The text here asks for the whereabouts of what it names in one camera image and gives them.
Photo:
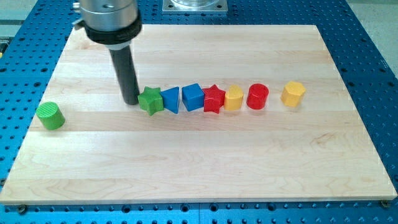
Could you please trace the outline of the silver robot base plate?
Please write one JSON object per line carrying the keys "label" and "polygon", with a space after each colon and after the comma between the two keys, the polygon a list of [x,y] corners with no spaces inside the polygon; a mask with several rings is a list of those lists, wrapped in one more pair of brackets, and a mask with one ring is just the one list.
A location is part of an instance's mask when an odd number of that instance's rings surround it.
{"label": "silver robot base plate", "polygon": [[227,0],[163,0],[163,12],[227,12]]}

